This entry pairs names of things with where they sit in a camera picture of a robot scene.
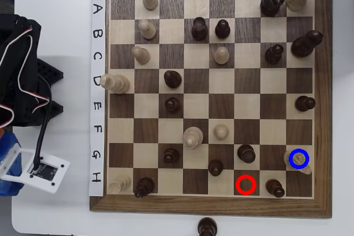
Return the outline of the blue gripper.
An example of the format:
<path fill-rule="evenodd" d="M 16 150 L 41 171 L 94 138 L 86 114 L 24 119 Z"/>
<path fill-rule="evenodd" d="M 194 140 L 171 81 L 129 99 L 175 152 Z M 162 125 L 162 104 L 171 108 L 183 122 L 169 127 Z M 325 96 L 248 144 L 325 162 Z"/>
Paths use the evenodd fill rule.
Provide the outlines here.
<path fill-rule="evenodd" d="M 14 133 L 3 133 L 1 135 L 1 166 L 4 166 L 4 160 L 14 144 L 19 144 L 19 141 L 15 137 Z M 20 176 L 21 173 L 22 156 L 19 154 L 12 166 L 9 168 L 8 174 L 12 176 Z M 23 183 L 1 180 L 1 196 L 16 196 L 23 186 Z"/>

